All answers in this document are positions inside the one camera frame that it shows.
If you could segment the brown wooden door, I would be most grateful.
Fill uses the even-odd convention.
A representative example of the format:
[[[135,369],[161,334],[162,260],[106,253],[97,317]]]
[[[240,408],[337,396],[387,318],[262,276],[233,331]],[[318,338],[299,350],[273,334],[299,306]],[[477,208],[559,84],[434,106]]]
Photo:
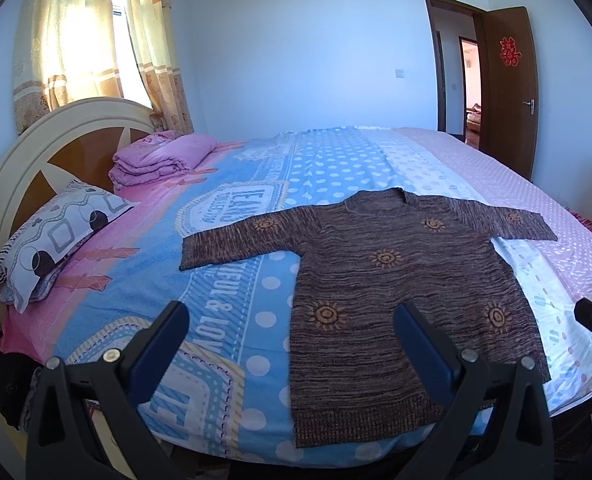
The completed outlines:
[[[486,36],[487,82],[482,104],[485,133],[482,151],[530,180],[536,154],[538,130],[538,74],[534,37],[528,11],[513,6],[482,15]],[[499,41],[513,37],[522,52],[520,65],[504,66]],[[530,115],[524,101],[536,101]]]

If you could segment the grey patterned pillow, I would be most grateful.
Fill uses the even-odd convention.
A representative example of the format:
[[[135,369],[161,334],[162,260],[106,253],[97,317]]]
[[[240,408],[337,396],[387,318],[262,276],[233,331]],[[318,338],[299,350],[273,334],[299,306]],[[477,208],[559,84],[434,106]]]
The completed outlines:
[[[69,182],[0,248],[0,303],[22,313],[44,299],[72,255],[134,206],[98,186]]]

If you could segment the cream wooden headboard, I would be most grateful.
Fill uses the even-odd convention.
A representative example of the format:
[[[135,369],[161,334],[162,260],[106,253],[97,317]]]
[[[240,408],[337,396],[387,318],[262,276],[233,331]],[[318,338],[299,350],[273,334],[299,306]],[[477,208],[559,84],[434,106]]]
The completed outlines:
[[[0,248],[71,180],[111,191],[113,154],[153,131],[152,110],[119,98],[76,101],[38,120],[0,161]],[[0,305],[0,326],[5,316]]]

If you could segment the dark clothes pile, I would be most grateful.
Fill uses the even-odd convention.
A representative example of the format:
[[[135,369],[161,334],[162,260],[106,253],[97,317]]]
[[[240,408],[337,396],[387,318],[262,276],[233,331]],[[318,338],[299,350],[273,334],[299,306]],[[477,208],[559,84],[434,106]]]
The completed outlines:
[[[33,399],[44,366],[19,352],[0,348],[0,414],[8,426],[27,432]]]

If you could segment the folded pink quilt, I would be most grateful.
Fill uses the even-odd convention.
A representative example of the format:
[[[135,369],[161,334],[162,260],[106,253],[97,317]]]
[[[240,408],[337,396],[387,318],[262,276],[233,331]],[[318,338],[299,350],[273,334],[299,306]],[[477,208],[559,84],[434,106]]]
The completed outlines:
[[[148,134],[112,156],[108,177],[116,190],[190,174],[217,147],[207,134],[176,136],[173,130]]]

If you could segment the brown knitted sweater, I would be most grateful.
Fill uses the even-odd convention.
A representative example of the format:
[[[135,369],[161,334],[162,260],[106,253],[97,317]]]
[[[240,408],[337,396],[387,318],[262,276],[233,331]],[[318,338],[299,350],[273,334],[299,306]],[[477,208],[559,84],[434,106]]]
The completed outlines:
[[[540,214],[476,200],[361,191],[340,203],[250,217],[185,238],[181,269],[293,252],[290,411],[301,448],[387,439],[436,422],[393,331],[412,302],[491,362],[529,356],[550,375],[534,312],[494,239],[554,240]]]

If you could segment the pink dotted bed sheet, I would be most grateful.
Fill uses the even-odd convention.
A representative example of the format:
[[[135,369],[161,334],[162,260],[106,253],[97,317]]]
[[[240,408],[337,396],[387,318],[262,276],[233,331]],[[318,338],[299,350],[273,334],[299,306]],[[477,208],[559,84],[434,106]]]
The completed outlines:
[[[398,128],[398,133],[427,148],[453,170],[486,202],[538,212],[558,237],[539,249],[560,274],[573,300],[592,300],[592,233],[546,192],[494,158],[477,151],[448,133]]]

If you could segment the red paper door decoration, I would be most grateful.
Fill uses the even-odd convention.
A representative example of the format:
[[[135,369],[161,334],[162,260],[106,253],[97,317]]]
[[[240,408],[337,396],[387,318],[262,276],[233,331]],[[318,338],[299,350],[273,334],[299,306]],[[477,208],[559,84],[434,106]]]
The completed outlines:
[[[502,37],[499,46],[499,58],[504,66],[517,67],[520,65],[522,52],[518,50],[516,40],[513,37]]]

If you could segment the yellow patterned curtain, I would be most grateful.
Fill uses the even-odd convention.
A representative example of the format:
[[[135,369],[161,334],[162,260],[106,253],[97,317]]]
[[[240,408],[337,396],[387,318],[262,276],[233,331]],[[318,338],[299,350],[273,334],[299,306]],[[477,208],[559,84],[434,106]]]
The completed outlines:
[[[122,98],[113,10],[125,10],[126,45],[154,123],[194,130],[171,24],[171,0],[22,0],[12,57],[15,127],[76,101]]]

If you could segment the blue patterned bed blanket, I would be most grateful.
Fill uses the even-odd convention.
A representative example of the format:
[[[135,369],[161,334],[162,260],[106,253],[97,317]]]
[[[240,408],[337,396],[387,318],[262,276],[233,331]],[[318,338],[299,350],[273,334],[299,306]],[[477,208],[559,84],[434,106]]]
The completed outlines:
[[[176,448],[343,468],[421,443],[442,412],[393,332],[404,301],[486,360],[534,359],[555,418],[592,400],[574,317],[592,233],[448,134],[287,132],[105,201],[66,263],[18,253],[0,348],[93,362],[183,302],[189,331],[139,409]]]

